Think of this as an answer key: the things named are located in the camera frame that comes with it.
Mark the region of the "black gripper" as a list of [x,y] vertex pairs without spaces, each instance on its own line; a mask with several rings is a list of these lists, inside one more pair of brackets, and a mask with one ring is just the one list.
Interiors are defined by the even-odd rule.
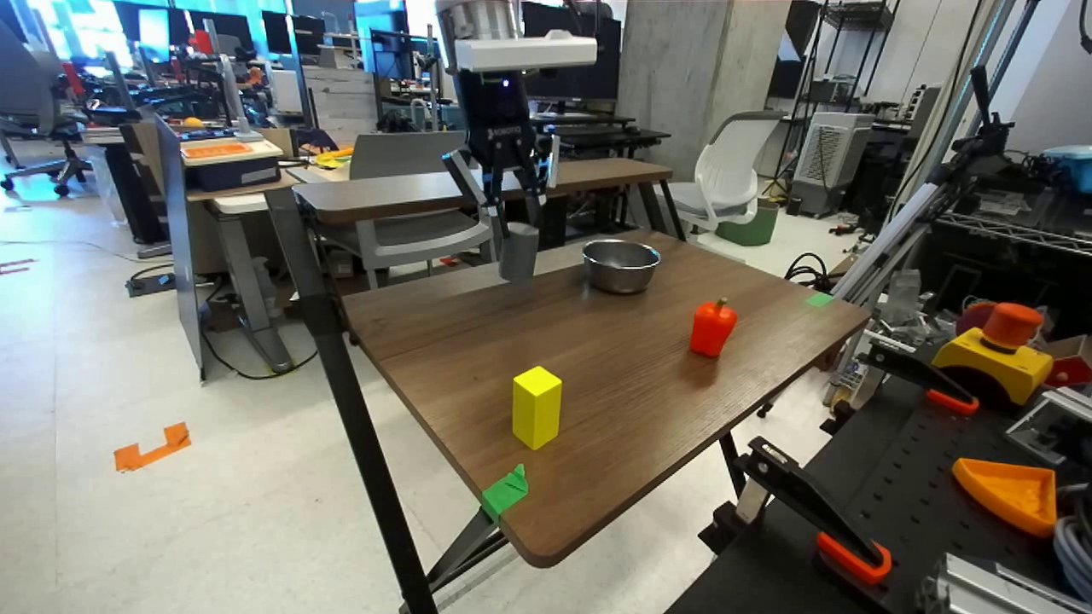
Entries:
[[529,120],[527,77],[518,73],[461,73],[456,98],[468,126],[468,151],[448,151],[439,164],[456,190],[493,222],[502,225],[502,197],[481,183],[481,172],[497,177],[512,172],[522,183],[527,218],[544,222],[551,187],[556,183],[552,135]]

